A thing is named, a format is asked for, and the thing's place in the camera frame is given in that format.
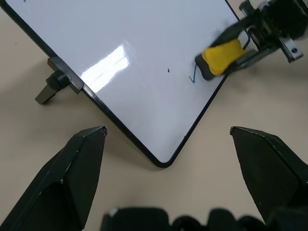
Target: blue ink mark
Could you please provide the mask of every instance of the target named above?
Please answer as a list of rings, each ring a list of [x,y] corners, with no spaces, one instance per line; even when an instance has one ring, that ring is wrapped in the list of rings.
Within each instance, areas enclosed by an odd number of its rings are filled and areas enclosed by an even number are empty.
[[[189,76],[189,78],[191,79],[193,83],[195,82],[195,79],[196,79],[196,70],[197,70],[197,65],[194,66],[193,79]]]

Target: black stand leg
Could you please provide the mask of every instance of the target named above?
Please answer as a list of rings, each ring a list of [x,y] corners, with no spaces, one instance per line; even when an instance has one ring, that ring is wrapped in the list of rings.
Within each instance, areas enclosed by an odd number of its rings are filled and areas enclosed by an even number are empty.
[[[54,72],[47,80],[46,87],[35,98],[40,105],[50,100],[56,93],[69,85],[68,77],[60,70]]]

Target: whiteboard frame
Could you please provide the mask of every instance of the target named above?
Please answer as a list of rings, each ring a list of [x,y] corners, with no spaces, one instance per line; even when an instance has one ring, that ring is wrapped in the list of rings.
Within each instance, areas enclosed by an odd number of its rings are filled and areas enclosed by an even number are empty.
[[[233,8],[230,6],[228,0],[225,0],[226,4],[230,8],[230,10],[233,12],[234,16],[237,20],[239,20],[239,17],[234,12]],[[57,54],[34,32],[31,27],[9,6],[9,4],[6,2],[6,0],[0,0],[0,7],[22,28],[22,30],[50,57],[58,57]],[[246,32],[248,40],[244,47],[247,47],[247,45],[250,42],[250,37],[248,33]],[[186,141],[192,134],[193,130],[198,125],[200,119],[208,109],[209,105],[212,103],[214,97],[220,90],[222,84],[225,82],[228,76],[225,76],[220,84],[215,89],[214,93],[212,94],[211,98],[206,103],[205,107],[193,123],[192,127],[189,129],[188,133],[180,143],[180,145],[177,147],[176,151],[170,158],[168,162],[162,163],[160,162],[146,147],[141,141],[113,114],[113,112],[101,101],[96,94],[87,87],[86,84],[83,86],[83,91],[85,94],[91,99],[92,102],[96,104],[96,106],[158,167],[161,168],[167,168],[172,165],[178,154],[180,153],[181,149],[185,145]]]

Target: black plastic mount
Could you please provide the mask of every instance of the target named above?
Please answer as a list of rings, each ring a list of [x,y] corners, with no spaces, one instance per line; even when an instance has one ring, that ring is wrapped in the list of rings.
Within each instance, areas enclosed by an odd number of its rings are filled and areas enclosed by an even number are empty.
[[[75,93],[79,93],[83,88],[82,80],[65,64],[59,57],[52,57],[48,59],[48,65],[55,71],[46,79],[47,85],[38,94],[35,100],[40,104],[45,104],[57,92],[70,87]]]

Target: whiteboard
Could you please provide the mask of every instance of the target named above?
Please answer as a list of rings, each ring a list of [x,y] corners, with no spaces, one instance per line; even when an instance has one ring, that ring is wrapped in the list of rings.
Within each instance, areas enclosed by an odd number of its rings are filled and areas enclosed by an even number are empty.
[[[223,79],[193,83],[195,56],[237,21],[225,0],[6,1],[160,163]]]

